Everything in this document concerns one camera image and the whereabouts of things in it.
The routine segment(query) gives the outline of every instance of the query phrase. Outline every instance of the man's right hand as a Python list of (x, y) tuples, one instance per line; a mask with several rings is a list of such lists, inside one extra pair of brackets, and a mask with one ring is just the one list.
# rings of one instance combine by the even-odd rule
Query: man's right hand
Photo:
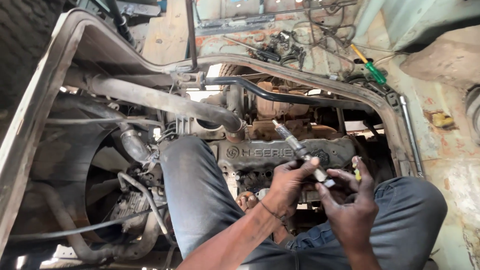
[(378, 206), (373, 200), (373, 178), (367, 167), (358, 157), (353, 157), (352, 162), (357, 163), (361, 175), (360, 182), (355, 179), (353, 174), (342, 170), (327, 170), (327, 173), (332, 177), (347, 181), (352, 190), (358, 190), (354, 203), (339, 205), (332, 198), (327, 187), (318, 183), (316, 188), (322, 198), (321, 201), (333, 233), (351, 260), (352, 268), (357, 269), (354, 267), (352, 259), (365, 252), (373, 255), (370, 231), (378, 213)]

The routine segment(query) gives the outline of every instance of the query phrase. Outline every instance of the logo emblem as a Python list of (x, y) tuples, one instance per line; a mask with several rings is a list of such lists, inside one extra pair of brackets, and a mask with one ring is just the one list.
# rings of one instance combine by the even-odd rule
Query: logo emblem
[(238, 157), (239, 154), (240, 154), (240, 151), (236, 146), (230, 146), (227, 149), (227, 158), (229, 158), (229, 159), (234, 159), (234, 158)]
[(320, 159), (320, 165), (322, 167), (328, 166), (330, 164), (330, 156), (325, 153), (323, 149), (317, 149), (312, 151), (312, 156), (318, 157)]

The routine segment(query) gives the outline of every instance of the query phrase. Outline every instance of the hand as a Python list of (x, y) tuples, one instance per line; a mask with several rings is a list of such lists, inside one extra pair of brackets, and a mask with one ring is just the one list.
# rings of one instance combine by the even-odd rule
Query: hand
[(273, 172), (270, 191), (262, 200), (264, 204), (279, 216), (290, 216), (292, 211), (288, 211), (288, 207), (297, 205), (303, 179), (311, 175), (319, 164), (320, 160), (314, 157), (300, 168), (296, 161), (277, 166)]
[(353, 157), (352, 162), (357, 163), (361, 175), (360, 183), (355, 180), (353, 174), (342, 170), (327, 170), (327, 173), (332, 177), (338, 177), (349, 182), (349, 187), (352, 190), (358, 190), (354, 203), (339, 205), (332, 198), (327, 187), (320, 183), (315, 185), (332, 226), (332, 231), (346, 253), (350, 251), (363, 252), (365, 249), (371, 249), (370, 231), (378, 213), (378, 206), (373, 200), (372, 176), (358, 157)]

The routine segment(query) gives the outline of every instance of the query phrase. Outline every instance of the knee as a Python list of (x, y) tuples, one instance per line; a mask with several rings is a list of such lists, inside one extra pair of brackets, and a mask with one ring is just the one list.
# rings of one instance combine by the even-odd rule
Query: knee
[(399, 177), (385, 182), (384, 189), (388, 187), (396, 189), (396, 196), (401, 201), (411, 201), (426, 211), (435, 211), (445, 216), (447, 204), (440, 190), (432, 183), (417, 177)]
[(185, 136), (175, 140), (165, 148), (162, 153), (162, 161), (168, 161), (169, 157), (177, 157), (178, 160), (187, 161), (198, 157), (212, 156), (212, 150), (208, 144), (195, 136)]

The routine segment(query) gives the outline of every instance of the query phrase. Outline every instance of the screwdriver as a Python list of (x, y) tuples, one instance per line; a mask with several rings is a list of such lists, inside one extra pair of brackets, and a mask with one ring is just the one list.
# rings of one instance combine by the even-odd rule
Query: screwdriver
[(233, 40), (233, 39), (231, 39), (231, 38), (228, 38), (228, 37), (226, 37), (226, 36), (222, 36), (222, 37), (223, 37), (223, 39), (225, 39), (225, 40), (228, 40), (228, 41), (231, 41), (231, 42), (236, 43), (236, 44), (238, 44), (238, 45), (242, 45), (242, 46), (244, 46), (244, 47), (247, 47), (247, 48), (249, 48), (249, 49), (252, 49), (252, 50), (256, 51), (256, 52), (258, 53), (258, 55), (260, 55), (260, 56), (262, 56), (262, 57), (265, 57), (265, 58), (268, 58), (268, 59), (270, 59), (270, 60), (273, 60), (273, 61), (276, 61), (276, 62), (280, 62), (280, 60), (282, 59), (282, 57), (281, 57), (279, 54), (277, 54), (277, 53), (274, 53), (274, 52), (271, 52), (271, 51), (266, 51), (266, 50), (263, 50), (263, 49), (257, 49), (257, 48), (255, 48), (255, 47), (249, 46), (249, 45), (247, 45), (247, 44), (243, 44), (243, 43), (241, 43), (241, 42), (238, 42), (238, 41)]
[(365, 63), (365, 68), (367, 68), (371, 73), (372, 76), (374, 77), (375, 81), (378, 82), (380, 85), (384, 85), (387, 82), (387, 79), (385, 79), (384, 75), (378, 71), (376, 67), (373, 66), (373, 63), (368, 61), (365, 56), (355, 47), (355, 45), (351, 44), (350, 47), (352, 47), (353, 51), (360, 57), (360, 59)]
[[(312, 154), (304, 145), (298, 142), (295, 136), (285, 127), (284, 124), (278, 123), (275, 119), (273, 119), (272, 122), (275, 125), (275, 131), (292, 148), (297, 158), (302, 159), (303, 161), (309, 161), (313, 158)], [(335, 185), (335, 182), (332, 179), (328, 179), (327, 172), (321, 166), (315, 169), (313, 176), (317, 179), (317, 181), (324, 184), (326, 187)]]

